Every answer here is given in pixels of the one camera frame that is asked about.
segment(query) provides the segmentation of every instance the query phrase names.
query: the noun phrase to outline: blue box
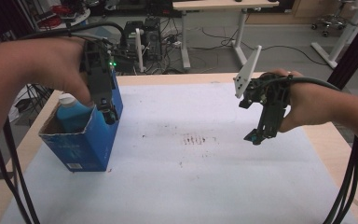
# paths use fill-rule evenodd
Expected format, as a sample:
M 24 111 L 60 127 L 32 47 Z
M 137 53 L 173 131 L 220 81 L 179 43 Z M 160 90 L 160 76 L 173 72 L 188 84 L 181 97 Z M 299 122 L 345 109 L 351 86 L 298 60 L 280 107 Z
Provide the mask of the blue box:
M 120 91 L 116 77 L 113 76 L 115 88 L 112 90 L 117 115 L 123 110 Z M 112 146 L 115 141 L 119 121 L 108 125 L 101 112 L 95 107 L 86 128 L 80 133 L 64 133 L 56 118 L 59 104 L 39 131 L 39 136 L 71 172 L 106 171 Z

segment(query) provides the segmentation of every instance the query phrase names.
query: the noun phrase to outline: floor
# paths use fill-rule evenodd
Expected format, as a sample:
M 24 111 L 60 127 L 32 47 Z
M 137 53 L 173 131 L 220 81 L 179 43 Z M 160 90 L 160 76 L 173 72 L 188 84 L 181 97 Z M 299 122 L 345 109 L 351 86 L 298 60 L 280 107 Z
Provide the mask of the floor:
M 114 21 L 121 26 L 124 26 L 126 21 L 137 20 L 144 21 L 145 17 L 89 18 L 89 22 Z M 161 27 L 166 25 L 163 31 L 164 35 L 175 35 L 177 32 L 181 32 L 181 22 L 179 20 L 173 22 L 172 20 L 162 19 L 162 21 Z M 211 49 L 221 46 L 222 43 L 226 44 L 227 39 L 235 31 L 235 27 L 201 28 L 197 26 L 188 30 L 187 44 L 190 47 L 189 57 L 192 66 L 188 73 L 238 72 L 241 66 L 231 48 L 219 47 Z M 117 31 L 109 29 L 95 29 L 92 32 L 96 35 L 107 36 L 113 41 L 118 38 Z M 324 60 L 310 46 L 310 43 L 318 42 L 329 52 L 339 39 L 339 35 L 339 31 L 331 31 L 329 37 L 322 37 L 322 31 L 311 30 L 310 25 L 247 25 L 241 47 L 247 56 L 251 54 L 252 48 L 255 46 L 261 45 L 263 47 L 255 71 L 268 71 L 281 67 L 290 71 L 299 71 L 307 77 L 315 77 L 326 81 L 333 70 L 328 65 L 323 65 L 325 64 Z M 148 75 L 152 72 L 160 74 L 160 68 L 165 68 L 168 64 L 168 58 L 171 61 L 170 67 L 173 68 L 169 74 L 184 73 L 179 49 L 171 49 L 168 55 L 169 57 L 166 58 L 166 61 L 160 64 L 147 63 L 146 68 L 148 70 L 146 73 Z M 358 95 L 358 70 L 346 86 L 345 91 Z M 18 145 L 29 127 L 26 125 L 16 125 L 16 121 L 13 121 L 11 124 L 16 144 Z M 337 128 L 341 131 L 347 142 L 351 144 L 352 133 L 344 127 L 337 126 Z M 3 136 L 0 137 L 0 143 L 2 143 L 3 150 L 7 151 L 4 146 Z

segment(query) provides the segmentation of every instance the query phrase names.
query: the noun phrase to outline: gray floor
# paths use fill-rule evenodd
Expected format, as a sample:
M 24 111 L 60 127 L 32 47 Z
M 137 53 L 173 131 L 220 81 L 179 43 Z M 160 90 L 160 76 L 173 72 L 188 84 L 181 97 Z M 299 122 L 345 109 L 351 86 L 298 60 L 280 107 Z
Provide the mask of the gray floor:
M 143 17 L 120 17 L 108 19 L 90 18 L 89 20 L 91 22 L 109 20 L 115 21 L 120 25 L 124 25 L 125 21 L 143 21 L 144 19 L 145 18 Z M 180 21 L 176 21 L 175 24 L 176 28 L 179 32 L 181 32 Z M 173 22 L 170 22 L 164 31 L 164 34 L 176 34 L 176 28 Z M 235 27 L 203 28 L 203 32 L 209 35 L 226 37 L 231 37 L 235 31 Z M 98 35 L 110 35 L 108 37 L 113 40 L 117 39 L 117 32 L 115 31 L 100 29 L 93 32 Z M 241 67 L 231 48 L 209 50 L 196 49 L 219 46 L 221 41 L 224 39 L 222 37 L 210 37 L 203 32 L 200 27 L 188 30 L 188 45 L 190 47 L 189 57 L 192 65 L 192 68 L 188 71 L 188 73 L 238 72 Z M 316 77 L 321 80 L 327 80 L 333 70 L 327 65 L 317 64 L 324 63 L 324 61 L 310 46 L 310 43 L 318 42 L 327 52 L 329 52 L 329 50 L 334 47 L 339 35 L 340 32 L 332 31 L 329 37 L 322 37 L 321 31 L 313 31 L 310 29 L 309 25 L 248 25 L 244 31 L 244 37 L 242 39 L 244 44 L 242 44 L 242 48 L 247 56 L 251 54 L 251 48 L 256 45 L 261 45 L 263 49 L 266 49 L 262 51 L 255 71 L 268 71 L 273 68 L 281 67 L 291 71 L 297 70 L 308 77 Z M 273 46 L 284 47 L 267 49 Z M 317 63 L 312 62 L 304 55 L 304 53 Z M 178 71 L 184 71 L 181 65 L 179 49 L 173 49 L 170 51 L 169 55 L 172 61 L 171 67 L 174 67 Z M 346 91 L 358 95 L 358 70 L 348 83 Z M 12 128 L 14 130 L 13 133 L 15 135 L 16 144 L 18 144 L 28 131 L 28 127 L 15 125 L 15 122 L 12 122 Z M 338 127 L 338 129 L 341 130 L 347 142 L 351 144 L 352 133 L 342 127 Z

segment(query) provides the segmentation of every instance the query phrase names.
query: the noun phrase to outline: office chair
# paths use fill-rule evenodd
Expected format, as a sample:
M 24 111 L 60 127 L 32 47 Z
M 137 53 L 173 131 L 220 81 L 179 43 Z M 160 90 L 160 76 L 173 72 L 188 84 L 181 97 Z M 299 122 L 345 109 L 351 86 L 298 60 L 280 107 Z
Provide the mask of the office chair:
M 338 30 L 343 30 L 345 26 L 347 25 L 348 20 L 341 17 L 340 14 L 342 12 L 342 9 L 345 7 L 347 3 L 357 3 L 357 1 L 352 0 L 339 0 L 340 5 L 339 8 L 336 10 L 334 14 L 322 16 L 318 19 L 318 22 L 315 22 L 310 27 L 312 30 L 316 30 L 318 28 L 318 24 L 321 24 L 324 26 L 324 30 L 322 31 L 322 36 L 328 37 L 328 28 L 335 27 Z

